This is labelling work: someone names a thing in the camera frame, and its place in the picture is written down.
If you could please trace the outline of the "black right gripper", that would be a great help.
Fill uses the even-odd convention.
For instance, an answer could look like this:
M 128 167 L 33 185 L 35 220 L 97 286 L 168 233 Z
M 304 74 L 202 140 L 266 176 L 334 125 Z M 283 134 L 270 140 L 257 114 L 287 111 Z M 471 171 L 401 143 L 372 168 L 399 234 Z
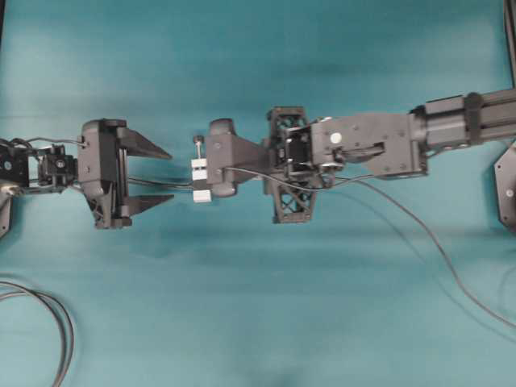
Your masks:
M 273 197 L 275 223 L 310 221 L 318 190 L 318 177 L 310 161 L 310 130 L 301 106 L 276 106 L 267 115 L 270 134 L 263 140 L 270 164 L 264 192 Z M 206 158 L 190 161 L 193 180 L 207 179 Z M 210 189 L 195 189 L 194 203 L 212 201 Z

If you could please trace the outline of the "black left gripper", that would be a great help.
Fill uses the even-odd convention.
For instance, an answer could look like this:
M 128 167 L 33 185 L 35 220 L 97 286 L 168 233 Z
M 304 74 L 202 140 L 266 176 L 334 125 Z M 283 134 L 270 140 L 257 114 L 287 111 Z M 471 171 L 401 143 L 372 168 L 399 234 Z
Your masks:
M 122 119 L 97 119 L 81 129 L 83 144 L 78 147 L 77 182 L 94 217 L 97 229 L 121 229 L 132 224 L 130 217 L 163 204 L 173 194 L 127 197 L 127 216 L 120 214 L 123 190 L 119 188 L 119 138 L 123 128 L 123 148 L 129 156 L 171 160 L 163 148 L 126 128 Z

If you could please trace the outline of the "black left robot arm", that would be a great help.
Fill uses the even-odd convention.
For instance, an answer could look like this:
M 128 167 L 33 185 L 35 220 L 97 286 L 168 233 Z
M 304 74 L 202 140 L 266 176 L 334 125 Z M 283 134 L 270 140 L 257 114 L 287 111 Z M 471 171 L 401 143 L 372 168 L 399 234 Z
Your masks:
M 78 189 L 97 229 L 120 229 L 131 218 L 172 199 L 172 195 L 129 194 L 127 158 L 170 159 L 170 155 L 122 119 L 85 123 L 75 144 L 77 155 L 65 151 L 65 139 L 35 148 L 29 139 L 1 141 L 1 233 L 11 227 L 13 201 L 32 194 L 60 194 Z

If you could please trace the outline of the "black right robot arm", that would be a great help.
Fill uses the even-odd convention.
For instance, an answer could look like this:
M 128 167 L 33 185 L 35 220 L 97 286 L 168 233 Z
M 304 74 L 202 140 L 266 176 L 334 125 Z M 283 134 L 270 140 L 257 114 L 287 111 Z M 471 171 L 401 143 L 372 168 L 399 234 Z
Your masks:
M 259 144 L 238 136 L 231 119 L 211 122 L 208 135 L 195 139 L 195 202 L 234 196 L 240 184 L 262 177 L 273 198 L 274 222 L 307 222 L 317 193 L 332 188 L 348 163 L 364 164 L 380 179 L 424 176 L 431 152 L 514 136 L 515 92 L 434 100 L 406 114 L 314 121 L 300 106 L 277 106 L 268 122 L 269 136 Z

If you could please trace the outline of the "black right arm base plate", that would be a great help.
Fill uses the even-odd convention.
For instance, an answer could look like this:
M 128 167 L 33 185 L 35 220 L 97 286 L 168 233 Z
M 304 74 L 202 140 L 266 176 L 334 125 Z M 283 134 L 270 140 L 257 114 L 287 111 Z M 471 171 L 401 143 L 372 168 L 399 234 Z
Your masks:
M 497 191 L 497 212 L 501 222 L 515 233 L 515 143 L 493 165 Z

